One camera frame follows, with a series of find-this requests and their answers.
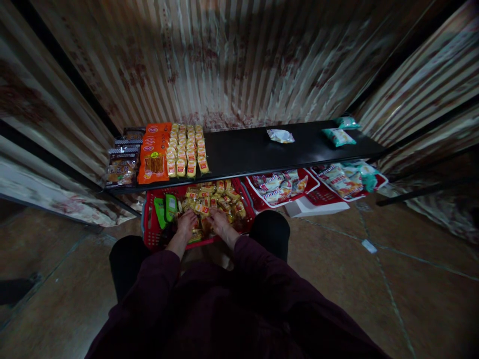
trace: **black table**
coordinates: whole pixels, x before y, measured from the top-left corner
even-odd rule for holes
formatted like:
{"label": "black table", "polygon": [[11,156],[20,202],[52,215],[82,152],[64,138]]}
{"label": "black table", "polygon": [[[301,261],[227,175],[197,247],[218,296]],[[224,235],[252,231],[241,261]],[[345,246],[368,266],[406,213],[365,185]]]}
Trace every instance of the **black table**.
{"label": "black table", "polygon": [[[112,194],[142,192],[156,188],[222,180],[273,171],[310,167],[318,164],[344,162],[375,157],[384,147],[358,130],[348,130],[355,145],[334,147],[321,129],[336,128],[332,121],[308,122],[246,130],[205,134],[208,166],[211,173],[197,178],[171,179],[165,182],[140,184],[135,188],[111,189]],[[293,134],[295,142],[280,144],[271,141],[267,129],[282,129]]]}

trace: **white box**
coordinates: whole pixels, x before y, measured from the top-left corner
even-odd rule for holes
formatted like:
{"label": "white box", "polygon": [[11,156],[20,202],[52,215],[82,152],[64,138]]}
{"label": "white box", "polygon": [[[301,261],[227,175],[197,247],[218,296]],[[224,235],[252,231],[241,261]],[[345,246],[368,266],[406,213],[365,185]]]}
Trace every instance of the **white box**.
{"label": "white box", "polygon": [[334,214],[349,209],[346,202],[326,204],[322,206],[313,205],[308,198],[302,197],[284,206],[291,218],[309,217],[314,215]]}

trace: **red tray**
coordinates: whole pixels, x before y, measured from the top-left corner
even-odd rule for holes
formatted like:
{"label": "red tray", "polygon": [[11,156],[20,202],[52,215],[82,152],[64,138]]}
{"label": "red tray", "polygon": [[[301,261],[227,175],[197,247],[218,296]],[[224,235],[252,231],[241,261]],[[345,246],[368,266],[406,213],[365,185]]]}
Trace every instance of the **red tray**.
{"label": "red tray", "polygon": [[304,190],[303,193],[297,194],[294,197],[291,197],[283,202],[280,202],[278,204],[269,204],[254,188],[254,185],[252,183],[252,180],[249,178],[249,176],[246,176],[246,189],[248,190],[248,193],[251,195],[251,200],[253,202],[253,207],[258,211],[264,211],[266,209],[271,209],[271,208],[278,208],[281,207],[287,203],[293,202],[303,196],[305,196],[307,193],[309,193],[312,190],[315,190],[316,188],[319,187],[320,182],[316,179],[316,177],[307,169],[298,169],[298,175],[299,178],[302,179],[304,176],[308,175],[308,183],[306,184],[306,189]]}
{"label": "red tray", "polygon": [[[239,233],[245,233],[248,232],[253,225],[255,217],[254,210],[251,206],[251,203],[249,202],[248,196],[246,195],[246,189],[241,183],[241,181],[238,178],[234,178],[231,179],[231,184],[235,188],[236,192],[238,192],[243,197],[242,201],[246,210],[246,218],[241,221],[242,227],[236,229]],[[159,246],[162,230],[160,228],[160,224],[158,223],[158,218],[156,216],[153,201],[155,200],[155,198],[165,198],[165,194],[167,193],[174,195],[176,198],[181,198],[186,194],[186,190],[188,189],[188,187],[191,186],[193,185],[189,184],[178,187],[154,189],[146,193],[146,200],[143,205],[143,214],[141,218],[143,229],[143,243],[145,243],[145,246],[152,252],[157,252],[163,249],[161,246]],[[221,241],[221,238],[215,236],[202,240],[200,242],[189,244],[186,246],[186,249],[188,250],[195,247],[201,247],[218,241]]]}
{"label": "red tray", "polygon": [[[314,170],[313,167],[311,167],[309,170],[323,184],[323,186],[320,186],[318,189],[316,189],[316,190],[314,190],[314,191],[312,191],[312,192],[310,192],[306,195],[308,200],[313,205],[318,206],[318,205],[325,205],[325,204],[332,204],[332,203],[339,203],[339,202],[354,202],[358,199],[366,197],[369,194],[369,192],[364,189],[361,192],[358,192],[354,197],[352,197],[350,199],[343,199],[326,182],[323,182],[321,180],[321,178],[319,178],[318,173]],[[382,186],[385,186],[388,183],[388,179],[386,177],[384,177],[382,174],[377,174],[375,176],[376,176],[376,179],[377,179],[378,183],[377,183],[376,187],[374,187],[374,191],[377,191]]]}

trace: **dark red sweater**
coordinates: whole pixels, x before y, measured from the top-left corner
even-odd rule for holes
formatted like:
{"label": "dark red sweater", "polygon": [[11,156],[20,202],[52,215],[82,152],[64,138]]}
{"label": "dark red sweater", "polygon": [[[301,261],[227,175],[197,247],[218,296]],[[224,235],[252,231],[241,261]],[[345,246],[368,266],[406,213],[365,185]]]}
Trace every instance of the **dark red sweater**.
{"label": "dark red sweater", "polygon": [[388,358],[340,307],[254,240],[235,269],[148,257],[87,358]]}

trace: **tiled floor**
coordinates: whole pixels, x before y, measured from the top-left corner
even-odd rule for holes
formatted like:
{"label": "tiled floor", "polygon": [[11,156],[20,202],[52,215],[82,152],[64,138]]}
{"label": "tiled floor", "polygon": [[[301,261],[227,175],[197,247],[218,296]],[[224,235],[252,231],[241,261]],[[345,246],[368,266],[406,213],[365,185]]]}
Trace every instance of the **tiled floor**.
{"label": "tiled floor", "polygon": [[[335,215],[286,218],[291,267],[388,354],[467,355],[479,319],[474,248],[404,205],[379,208],[374,198]],[[117,238],[141,234],[139,221],[95,234],[27,209],[0,230],[0,279],[41,275],[20,303],[0,307],[0,357],[82,358],[116,302],[108,253]]]}

